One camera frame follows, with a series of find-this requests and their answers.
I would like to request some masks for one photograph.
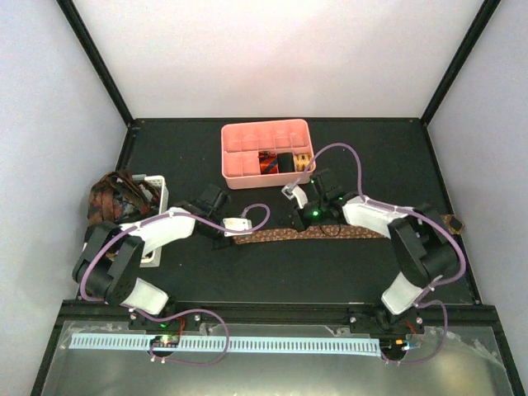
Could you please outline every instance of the pink storage box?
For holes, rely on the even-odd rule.
[[[301,172],[261,175],[259,151],[314,156],[305,120],[280,120],[229,124],[222,128],[222,176],[229,188],[285,186]],[[301,183],[308,183],[315,170],[312,165]]]

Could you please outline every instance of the white bracket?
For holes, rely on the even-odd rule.
[[[296,199],[297,205],[300,209],[303,209],[306,204],[308,204],[308,197],[302,188],[295,186],[293,190],[290,191],[290,186],[282,187],[282,194],[286,196],[289,200]]]

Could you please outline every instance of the white enclosure wall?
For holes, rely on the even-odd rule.
[[[134,117],[419,117],[482,0],[76,0]]]
[[[528,2],[502,2],[430,131],[484,303],[528,389]]]
[[[125,125],[55,1],[0,9],[0,394],[29,394]]]

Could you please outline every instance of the black table surface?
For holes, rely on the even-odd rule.
[[[208,184],[228,191],[231,215],[252,203],[266,203],[271,219],[265,229],[284,227],[291,203],[280,187],[230,190],[220,168],[220,130],[241,119],[140,120],[127,168],[132,173],[163,175],[169,204],[196,198]],[[314,151],[348,143],[361,157],[363,190],[396,205],[432,203],[448,213],[441,179],[418,119],[307,119]],[[318,160],[331,168],[348,191],[356,189],[356,164],[335,148]],[[262,210],[249,218],[260,222]],[[299,240],[248,243],[213,250],[212,242],[193,236],[163,247],[160,267],[141,277],[178,301],[236,303],[377,303],[398,274],[388,239]],[[448,304],[472,304],[463,278],[431,297]]]

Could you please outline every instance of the brown patterned cloth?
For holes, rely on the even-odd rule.
[[[444,214],[441,216],[444,220],[445,226],[450,233],[458,235],[461,234],[463,226],[458,229],[451,227],[451,220],[454,218],[452,214]],[[255,231],[248,236],[233,237],[237,245],[243,243],[259,243],[259,242],[275,242],[287,241],[290,239],[368,239],[368,238],[384,238],[383,235],[375,233],[363,227],[356,227],[354,225],[313,225],[308,227],[306,231],[298,233],[294,229],[263,229]]]

